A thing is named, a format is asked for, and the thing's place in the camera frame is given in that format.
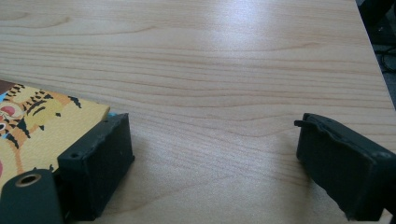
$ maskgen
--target book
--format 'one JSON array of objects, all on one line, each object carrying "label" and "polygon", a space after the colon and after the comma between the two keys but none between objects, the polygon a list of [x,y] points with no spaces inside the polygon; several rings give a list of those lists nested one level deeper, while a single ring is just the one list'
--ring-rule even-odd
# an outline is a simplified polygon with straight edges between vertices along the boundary
[{"label": "book", "polygon": [[57,157],[107,117],[108,105],[0,80],[0,189]]}]

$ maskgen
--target cartoon character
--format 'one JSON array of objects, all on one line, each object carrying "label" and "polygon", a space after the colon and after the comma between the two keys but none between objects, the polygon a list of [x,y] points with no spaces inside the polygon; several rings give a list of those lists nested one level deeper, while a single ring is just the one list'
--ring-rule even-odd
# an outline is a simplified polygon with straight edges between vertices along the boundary
[{"label": "cartoon character", "polygon": [[7,92],[0,103],[0,136],[7,139],[15,154],[18,174],[23,173],[20,155],[23,143],[37,129],[44,132],[45,123],[61,117],[64,106],[70,103],[81,108],[78,98],[20,84]]}]

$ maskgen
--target wood grain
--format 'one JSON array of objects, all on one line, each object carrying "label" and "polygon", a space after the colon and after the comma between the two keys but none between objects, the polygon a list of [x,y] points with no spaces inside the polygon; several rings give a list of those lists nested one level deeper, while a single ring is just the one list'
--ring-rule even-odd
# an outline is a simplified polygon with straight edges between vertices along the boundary
[{"label": "wood grain", "polygon": [[304,112],[396,151],[353,0],[1,0],[0,78],[130,113],[97,224],[347,223],[295,157]]}]

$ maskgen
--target wooden table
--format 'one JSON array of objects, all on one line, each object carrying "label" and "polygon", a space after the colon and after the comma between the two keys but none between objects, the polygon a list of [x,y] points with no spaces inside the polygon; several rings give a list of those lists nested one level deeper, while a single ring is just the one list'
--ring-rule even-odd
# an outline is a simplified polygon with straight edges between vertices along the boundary
[{"label": "wooden table", "polygon": [[1,0],[0,75],[130,113],[136,161],[95,224],[347,223],[293,121],[396,150],[354,0]]}]

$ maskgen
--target black plastic part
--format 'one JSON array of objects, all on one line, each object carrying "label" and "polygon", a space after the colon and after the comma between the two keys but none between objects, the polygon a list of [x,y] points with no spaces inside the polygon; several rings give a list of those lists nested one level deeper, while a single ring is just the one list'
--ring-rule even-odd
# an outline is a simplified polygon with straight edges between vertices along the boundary
[{"label": "black plastic part", "polygon": [[378,221],[392,209],[395,154],[333,119],[304,114],[294,124],[302,128],[297,158],[348,219]]},{"label": "black plastic part", "polygon": [[133,161],[127,114],[99,122],[62,153],[59,169],[72,188],[72,218],[99,217]]},{"label": "black plastic part", "polygon": [[10,179],[3,186],[1,196],[2,224],[64,223],[49,170],[33,170]]}]

